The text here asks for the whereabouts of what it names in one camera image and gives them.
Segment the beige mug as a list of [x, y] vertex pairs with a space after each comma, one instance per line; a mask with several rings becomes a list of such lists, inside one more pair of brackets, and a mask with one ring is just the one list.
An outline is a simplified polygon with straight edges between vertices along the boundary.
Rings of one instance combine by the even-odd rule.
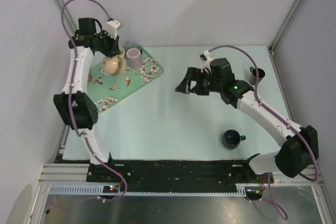
[[106, 74], [119, 76], [125, 72], [127, 62], [124, 58], [125, 51], [120, 49], [121, 53], [112, 58], [104, 57], [102, 60], [102, 71]]

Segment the brown mug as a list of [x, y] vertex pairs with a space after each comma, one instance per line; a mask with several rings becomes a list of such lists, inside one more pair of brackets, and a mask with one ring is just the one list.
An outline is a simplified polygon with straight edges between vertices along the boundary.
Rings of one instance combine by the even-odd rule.
[[249, 83], [252, 86], [255, 86], [257, 83], [259, 83], [266, 75], [265, 71], [261, 68], [254, 68], [254, 67], [250, 67], [250, 79], [249, 79]]

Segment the blue mug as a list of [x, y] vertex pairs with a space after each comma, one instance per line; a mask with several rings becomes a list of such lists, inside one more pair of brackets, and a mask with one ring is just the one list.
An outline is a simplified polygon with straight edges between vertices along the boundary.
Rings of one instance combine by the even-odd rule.
[[236, 149], [241, 141], [246, 140], [245, 135], [240, 135], [240, 133], [236, 130], [227, 130], [225, 131], [221, 137], [221, 144], [228, 150]]

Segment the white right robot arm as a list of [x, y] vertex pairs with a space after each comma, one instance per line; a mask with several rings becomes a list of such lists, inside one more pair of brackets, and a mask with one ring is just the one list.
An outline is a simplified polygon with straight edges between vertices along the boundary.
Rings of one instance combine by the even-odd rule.
[[268, 104], [255, 97], [254, 88], [244, 80], [237, 80], [226, 58], [206, 59], [202, 69], [188, 67], [176, 92], [197, 95], [219, 93], [228, 105], [244, 112], [264, 128], [280, 146], [278, 152], [255, 154], [243, 168], [243, 178], [253, 183], [264, 173], [280, 171], [294, 178], [318, 158], [317, 131], [302, 127], [290, 119], [270, 112]]

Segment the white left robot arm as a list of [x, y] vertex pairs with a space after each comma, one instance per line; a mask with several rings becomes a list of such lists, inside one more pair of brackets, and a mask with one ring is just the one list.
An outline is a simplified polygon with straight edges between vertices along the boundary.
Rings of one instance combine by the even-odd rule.
[[96, 32], [94, 18], [83, 18], [79, 29], [69, 37], [70, 65], [65, 86], [53, 102], [65, 125], [69, 126], [84, 141], [90, 155], [90, 163], [102, 164], [98, 175], [104, 181], [116, 177], [116, 168], [108, 164], [110, 153], [103, 146], [96, 123], [98, 108], [87, 95], [89, 69], [95, 52], [113, 58], [121, 51], [117, 29], [120, 22], [109, 18], [100, 32]]

